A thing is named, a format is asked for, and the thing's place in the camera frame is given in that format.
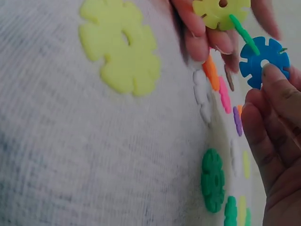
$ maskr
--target hand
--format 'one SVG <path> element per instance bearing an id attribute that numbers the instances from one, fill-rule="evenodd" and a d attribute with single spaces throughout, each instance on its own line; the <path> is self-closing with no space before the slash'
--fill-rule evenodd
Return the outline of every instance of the hand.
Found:
<path id="1" fill-rule="evenodd" d="M 203 20 L 194 13 L 192 0 L 171 0 L 185 24 L 185 44 L 191 58 L 204 62 L 209 55 L 209 47 L 222 54 L 226 65 L 238 72 L 238 34 L 234 30 L 221 32 L 205 27 Z M 275 39 L 280 39 L 280 31 L 274 19 L 271 0 L 251 0 L 252 11 L 263 29 Z"/>
<path id="2" fill-rule="evenodd" d="M 263 89 L 250 90 L 242 112 L 246 138 L 261 173 L 267 203 L 264 226 L 301 222 L 301 72 L 263 69 Z"/>

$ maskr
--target finger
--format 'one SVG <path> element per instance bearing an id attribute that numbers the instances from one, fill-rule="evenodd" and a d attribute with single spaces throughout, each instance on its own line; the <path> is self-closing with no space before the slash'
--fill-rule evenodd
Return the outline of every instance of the finger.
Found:
<path id="1" fill-rule="evenodd" d="M 172 0 L 180 18 L 196 37 L 205 35 L 206 27 L 203 19 L 196 15 L 189 0 Z"/>
<path id="2" fill-rule="evenodd" d="M 301 91 L 301 71 L 294 66 L 288 68 L 290 73 L 289 82 L 296 87 L 297 90 Z"/>
<path id="3" fill-rule="evenodd" d="M 284 118 L 279 118 L 279 121 L 282 123 L 287 134 L 297 146 L 296 151 L 298 153 L 296 154 L 295 159 L 292 160 L 290 165 L 300 164 L 301 163 L 301 129 Z"/>
<path id="4" fill-rule="evenodd" d="M 262 28 L 275 39 L 281 39 L 271 0 L 251 0 L 251 8 Z"/>
<path id="5" fill-rule="evenodd" d="M 241 117 L 247 141 L 258 165 L 265 191 L 268 193 L 285 167 L 268 137 L 258 108 L 247 102 Z"/>
<path id="6" fill-rule="evenodd" d="M 222 58 L 231 71 L 237 73 L 239 71 L 238 34 L 235 30 L 229 30 L 227 31 L 227 34 L 232 41 L 233 51 L 230 55 L 222 54 Z"/>
<path id="7" fill-rule="evenodd" d="M 247 93 L 246 101 L 252 103 L 260 111 L 267 134 L 284 165 L 291 166 L 301 158 L 300 149 L 287 134 L 277 114 L 272 111 L 264 93 L 258 89 L 253 89 Z"/>
<path id="8" fill-rule="evenodd" d="M 301 128 L 301 93 L 271 64 L 263 69 L 262 83 L 273 109 Z"/>
<path id="9" fill-rule="evenodd" d="M 186 28 L 185 29 L 185 45 L 191 58 L 195 61 L 206 61 L 209 56 L 209 45 L 206 35 L 202 37 L 195 37 Z"/>
<path id="10" fill-rule="evenodd" d="M 234 48 L 232 40 L 226 32 L 221 32 L 218 30 L 207 28 L 206 33 L 209 44 L 212 48 L 226 55 L 230 55 L 233 52 Z"/>

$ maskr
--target blue snowflake block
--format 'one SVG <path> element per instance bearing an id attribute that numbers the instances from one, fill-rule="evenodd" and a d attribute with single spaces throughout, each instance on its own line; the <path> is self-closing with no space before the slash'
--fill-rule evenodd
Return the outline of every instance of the blue snowflake block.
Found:
<path id="1" fill-rule="evenodd" d="M 252 88 L 261 88 L 262 60 L 268 60 L 270 64 L 277 66 L 286 76 L 286 78 L 289 79 L 289 73 L 287 71 L 284 71 L 283 69 L 290 66 L 290 60 L 287 53 L 279 53 L 282 50 L 281 44 L 274 39 L 269 39 L 269 45 L 266 46 L 265 37 L 263 36 L 256 37 L 253 39 L 253 41 L 260 51 L 259 56 L 256 56 L 254 51 L 247 44 L 245 44 L 240 52 L 240 56 L 248 60 L 247 63 L 239 63 L 239 68 L 242 76 L 245 78 L 248 75 L 252 75 L 252 78 L 248 80 L 248 84 Z"/>

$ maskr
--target white cloth surface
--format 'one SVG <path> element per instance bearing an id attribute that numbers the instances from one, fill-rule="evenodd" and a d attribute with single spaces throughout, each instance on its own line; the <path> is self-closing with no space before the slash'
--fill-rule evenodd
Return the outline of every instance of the white cloth surface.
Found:
<path id="1" fill-rule="evenodd" d="M 214 225 L 200 192 L 208 128 L 193 70 L 168 4 L 135 3 L 162 60 L 143 98 L 116 94 L 87 60 L 82 0 L 0 8 L 1 226 Z"/>

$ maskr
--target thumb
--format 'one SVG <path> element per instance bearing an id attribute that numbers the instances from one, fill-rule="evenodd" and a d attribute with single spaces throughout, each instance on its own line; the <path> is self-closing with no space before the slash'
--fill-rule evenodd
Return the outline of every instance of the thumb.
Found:
<path id="1" fill-rule="evenodd" d="M 275 111 L 301 128 L 301 92 L 299 92 L 274 65 L 262 70 L 264 91 Z"/>

